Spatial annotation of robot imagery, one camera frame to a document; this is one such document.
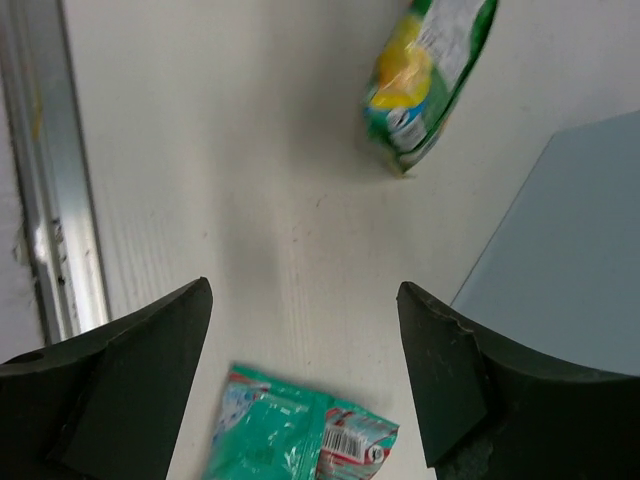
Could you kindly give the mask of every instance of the teal snack bag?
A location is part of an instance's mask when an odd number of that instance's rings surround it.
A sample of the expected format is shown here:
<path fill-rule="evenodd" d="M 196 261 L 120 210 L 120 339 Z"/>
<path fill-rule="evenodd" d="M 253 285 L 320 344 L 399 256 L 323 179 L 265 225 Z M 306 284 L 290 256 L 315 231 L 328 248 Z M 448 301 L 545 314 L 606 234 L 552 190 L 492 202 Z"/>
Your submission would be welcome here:
<path fill-rule="evenodd" d="M 236 366 L 202 480 L 369 479 L 397 430 L 357 405 Z"/>

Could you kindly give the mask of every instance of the white surface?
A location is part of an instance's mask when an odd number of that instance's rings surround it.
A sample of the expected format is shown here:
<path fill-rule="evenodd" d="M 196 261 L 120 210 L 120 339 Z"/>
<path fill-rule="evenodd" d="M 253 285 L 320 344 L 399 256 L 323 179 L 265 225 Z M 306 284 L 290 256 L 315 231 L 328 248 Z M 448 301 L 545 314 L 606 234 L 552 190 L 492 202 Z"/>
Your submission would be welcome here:
<path fill-rule="evenodd" d="M 16 260 L 22 203 L 0 79 L 0 363 L 44 346 L 31 267 Z"/>
<path fill-rule="evenodd" d="M 551 133 L 640 107 L 637 0 L 504 2 L 418 178 L 379 176 L 354 124 L 400 3 L 66 3 L 114 315 L 214 289 L 171 479 L 199 477 L 231 361 L 399 422 L 376 478 L 433 478 L 400 282 L 450 301 Z"/>

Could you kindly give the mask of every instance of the green snack bag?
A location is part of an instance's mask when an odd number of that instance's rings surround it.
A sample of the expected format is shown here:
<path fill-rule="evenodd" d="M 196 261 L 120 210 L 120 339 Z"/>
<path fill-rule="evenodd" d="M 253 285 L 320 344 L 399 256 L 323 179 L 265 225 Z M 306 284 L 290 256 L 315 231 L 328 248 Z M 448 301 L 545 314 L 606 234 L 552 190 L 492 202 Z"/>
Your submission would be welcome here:
<path fill-rule="evenodd" d="M 403 175 L 433 147 L 478 60 L 497 0 L 414 0 L 378 57 L 364 101 L 369 138 Z"/>
<path fill-rule="evenodd" d="M 236 366 L 202 479 L 370 479 L 397 431 L 357 405 Z"/>

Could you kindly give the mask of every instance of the light blue panel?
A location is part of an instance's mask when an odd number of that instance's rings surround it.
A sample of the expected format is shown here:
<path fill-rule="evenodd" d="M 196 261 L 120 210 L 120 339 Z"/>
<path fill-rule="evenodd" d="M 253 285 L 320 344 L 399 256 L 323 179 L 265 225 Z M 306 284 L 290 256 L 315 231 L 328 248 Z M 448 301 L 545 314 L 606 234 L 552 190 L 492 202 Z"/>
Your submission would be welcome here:
<path fill-rule="evenodd" d="M 557 134 L 453 302 L 541 352 L 640 375 L 640 113 Z"/>

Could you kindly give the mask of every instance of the barcode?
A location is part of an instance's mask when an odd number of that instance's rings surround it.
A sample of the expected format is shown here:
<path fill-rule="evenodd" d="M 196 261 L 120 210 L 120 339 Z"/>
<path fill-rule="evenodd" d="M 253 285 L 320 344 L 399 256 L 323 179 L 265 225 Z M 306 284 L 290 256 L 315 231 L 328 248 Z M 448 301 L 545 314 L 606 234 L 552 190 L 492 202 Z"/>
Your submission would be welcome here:
<path fill-rule="evenodd" d="M 322 448 L 358 463 L 364 463 L 364 439 L 342 427 L 327 426 L 325 428 Z"/>
<path fill-rule="evenodd" d="M 402 152 L 410 152 L 424 140 L 427 131 L 424 128 L 422 117 L 418 115 L 413 121 L 402 130 L 391 134 L 393 143 Z"/>

